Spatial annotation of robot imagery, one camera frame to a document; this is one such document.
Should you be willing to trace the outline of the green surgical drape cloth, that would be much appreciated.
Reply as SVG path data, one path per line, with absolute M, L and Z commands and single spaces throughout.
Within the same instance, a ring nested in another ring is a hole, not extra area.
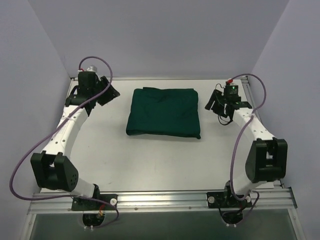
M 201 139 L 199 95 L 193 88 L 136 88 L 126 125 L 128 136 L 163 135 Z

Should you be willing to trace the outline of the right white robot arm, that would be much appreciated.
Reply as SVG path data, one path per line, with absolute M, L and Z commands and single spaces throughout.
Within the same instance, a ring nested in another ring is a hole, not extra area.
M 255 109 L 247 101 L 242 101 L 237 87 L 231 91 L 215 89 L 205 106 L 218 117 L 229 118 L 230 123 L 239 126 L 231 155 L 229 186 L 222 193 L 223 203 L 234 206 L 260 185 L 285 177 L 287 172 L 288 143 L 276 138 L 256 116 Z M 234 177 L 234 166 L 240 139 L 246 136 L 251 143 L 242 173 Z

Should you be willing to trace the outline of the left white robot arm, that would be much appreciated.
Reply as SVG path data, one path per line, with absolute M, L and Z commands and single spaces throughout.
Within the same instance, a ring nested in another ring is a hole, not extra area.
M 82 125 L 97 104 L 103 106 L 120 96 L 105 76 L 94 69 L 78 72 L 78 84 L 66 98 L 58 130 L 40 153 L 30 159 L 37 185 L 42 189 L 83 197 L 90 210 L 100 206 L 99 187 L 80 178 L 71 162 L 71 152 Z

